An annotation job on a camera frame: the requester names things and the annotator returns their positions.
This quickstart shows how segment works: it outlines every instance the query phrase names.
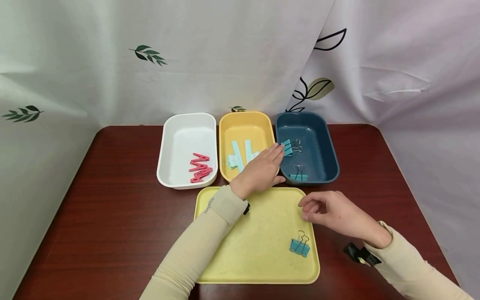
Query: yellow tray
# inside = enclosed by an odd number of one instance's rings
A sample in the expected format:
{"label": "yellow tray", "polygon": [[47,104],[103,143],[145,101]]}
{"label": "yellow tray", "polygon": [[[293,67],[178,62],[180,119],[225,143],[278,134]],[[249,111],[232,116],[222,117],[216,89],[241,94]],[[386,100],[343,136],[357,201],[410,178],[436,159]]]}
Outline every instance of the yellow tray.
{"label": "yellow tray", "polygon": [[[203,212],[219,187],[197,196],[195,217]],[[203,284],[310,284],[320,274],[311,223],[301,219],[297,188],[271,188],[248,199],[250,212],[242,216],[223,239],[198,283]],[[290,242],[303,230],[310,238],[307,257],[290,251]]]}
{"label": "yellow tray", "polygon": [[231,112],[220,119],[219,123],[220,173],[228,182],[234,179],[238,168],[228,167],[228,155],[233,155],[232,141],[237,141],[243,164],[247,164],[245,140],[250,140],[252,152],[263,151],[274,142],[270,118],[259,111]]}

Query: wristwatch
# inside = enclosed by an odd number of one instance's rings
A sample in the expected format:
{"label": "wristwatch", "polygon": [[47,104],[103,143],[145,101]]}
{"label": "wristwatch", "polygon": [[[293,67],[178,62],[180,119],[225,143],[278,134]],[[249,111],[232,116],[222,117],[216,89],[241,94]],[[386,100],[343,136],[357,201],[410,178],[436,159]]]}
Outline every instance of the wristwatch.
{"label": "wristwatch", "polygon": [[358,249],[354,243],[349,243],[347,246],[345,246],[345,248],[343,248],[343,252],[354,262],[368,264],[370,267],[382,263],[382,261],[375,255],[371,254],[367,248],[363,247],[362,249]]}

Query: hand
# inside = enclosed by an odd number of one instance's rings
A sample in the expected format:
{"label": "hand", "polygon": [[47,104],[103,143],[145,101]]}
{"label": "hand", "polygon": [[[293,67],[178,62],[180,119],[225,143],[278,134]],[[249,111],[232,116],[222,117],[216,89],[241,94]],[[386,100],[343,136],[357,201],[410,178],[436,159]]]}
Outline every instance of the hand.
{"label": "hand", "polygon": [[230,183],[234,194],[241,199],[245,199],[252,192],[263,192],[284,182],[284,177],[277,176],[278,168],[285,155],[283,148],[283,145],[279,146],[275,143],[249,162],[245,169]]}
{"label": "hand", "polygon": [[[366,241],[377,249],[392,242],[392,235],[342,192],[312,192],[299,203],[305,221],[320,224],[340,234]],[[326,213],[319,212],[326,206]]]}

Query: square tray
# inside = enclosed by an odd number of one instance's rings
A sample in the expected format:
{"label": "square tray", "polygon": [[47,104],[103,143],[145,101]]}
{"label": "square tray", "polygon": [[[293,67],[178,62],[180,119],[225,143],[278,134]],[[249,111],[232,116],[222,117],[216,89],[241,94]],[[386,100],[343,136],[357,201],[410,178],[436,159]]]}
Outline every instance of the square tray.
{"label": "square tray", "polygon": [[[337,179],[340,166],[336,158],[330,132],[325,120],[311,112],[285,112],[277,116],[275,122],[278,143],[287,139],[300,139],[302,152],[294,152],[292,157],[284,157],[280,170],[288,184],[308,185],[329,183]],[[303,166],[307,180],[295,180],[294,165]]]}
{"label": "square tray", "polygon": [[237,141],[244,166],[247,165],[245,140],[250,140],[252,152],[270,147],[275,138],[270,118],[259,111],[228,113],[219,123],[220,173],[228,182],[238,174],[238,168],[230,169],[228,155],[233,155],[232,141]]}
{"label": "square tray", "polygon": [[[194,168],[190,164],[197,158],[193,152],[210,157],[203,162],[213,169],[203,182],[190,183]],[[158,181],[177,190],[196,189],[209,186],[218,172],[216,151],[216,120],[207,113],[189,113],[170,117],[163,127],[162,145],[156,169]]]}
{"label": "square tray", "polygon": [[[203,212],[219,187],[197,196],[195,217]],[[310,284],[320,274],[313,226],[301,218],[297,188],[271,188],[248,198],[250,211],[223,239],[198,283]],[[303,230],[310,238],[307,257],[290,251],[290,242]]]}

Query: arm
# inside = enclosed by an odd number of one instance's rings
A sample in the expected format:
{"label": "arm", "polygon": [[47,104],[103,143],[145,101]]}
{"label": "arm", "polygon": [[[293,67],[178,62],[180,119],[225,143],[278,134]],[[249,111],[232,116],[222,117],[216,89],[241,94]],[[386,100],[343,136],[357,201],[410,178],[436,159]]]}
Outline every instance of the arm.
{"label": "arm", "polygon": [[140,300],[187,300],[195,282],[207,268],[220,242],[247,207],[252,192],[284,182],[276,176],[283,146],[274,144],[247,164],[229,186],[223,186],[182,233],[155,271]]}
{"label": "arm", "polygon": [[220,188],[209,203],[167,253],[141,300],[188,299],[220,242],[247,207],[247,202],[227,185]]}
{"label": "arm", "polygon": [[407,299],[473,300],[459,286],[443,276],[401,234],[380,222],[392,236],[384,249],[368,243],[365,247],[382,263],[375,265],[380,274]]}
{"label": "arm", "polygon": [[[352,203],[341,192],[313,192],[299,203],[306,221],[324,225],[346,236],[362,239],[382,263],[380,274],[410,300],[473,300],[420,256],[402,235]],[[326,213],[320,213],[321,207]]]}

